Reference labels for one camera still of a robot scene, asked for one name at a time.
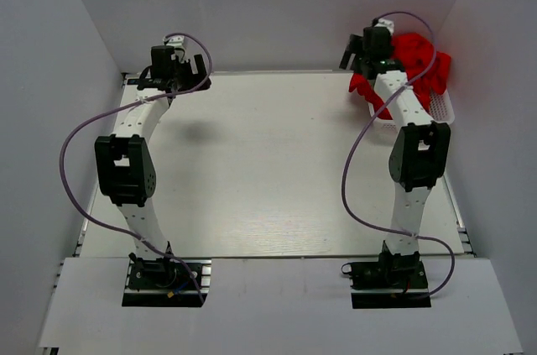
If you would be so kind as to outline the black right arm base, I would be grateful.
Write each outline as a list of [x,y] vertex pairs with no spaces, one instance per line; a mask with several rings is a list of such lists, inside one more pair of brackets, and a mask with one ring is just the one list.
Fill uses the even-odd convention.
[[354,310],[430,308],[425,267],[418,253],[401,256],[382,252],[376,261],[353,261],[341,266],[351,284]]

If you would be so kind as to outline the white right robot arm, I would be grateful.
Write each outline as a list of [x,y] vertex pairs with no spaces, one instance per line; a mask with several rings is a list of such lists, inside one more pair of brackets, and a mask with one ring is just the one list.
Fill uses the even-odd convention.
[[414,94],[403,65],[392,57],[393,33],[394,24],[379,19],[361,36],[351,36],[341,67],[355,56],[355,73],[371,84],[398,130],[388,159],[394,210],[378,266],[379,278],[396,287],[409,277],[409,265],[419,260],[425,203],[444,174],[451,130],[447,123],[436,122]]

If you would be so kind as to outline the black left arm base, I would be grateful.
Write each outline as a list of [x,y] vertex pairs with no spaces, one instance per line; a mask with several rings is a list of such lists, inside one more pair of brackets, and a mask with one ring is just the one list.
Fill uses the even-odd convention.
[[211,282],[211,260],[180,263],[167,258],[145,260],[129,254],[122,307],[201,308]]

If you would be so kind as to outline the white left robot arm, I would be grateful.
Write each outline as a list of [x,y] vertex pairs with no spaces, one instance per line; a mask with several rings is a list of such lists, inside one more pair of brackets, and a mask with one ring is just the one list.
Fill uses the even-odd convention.
[[197,54],[190,60],[184,57],[185,52],[182,37],[151,48],[151,64],[137,80],[137,105],[127,110],[112,134],[97,138],[94,144],[100,191],[117,207],[135,235],[134,257],[153,261],[148,275],[160,287],[175,282],[177,266],[164,258],[172,249],[152,202],[157,177],[149,140],[176,92],[211,87],[203,56]]

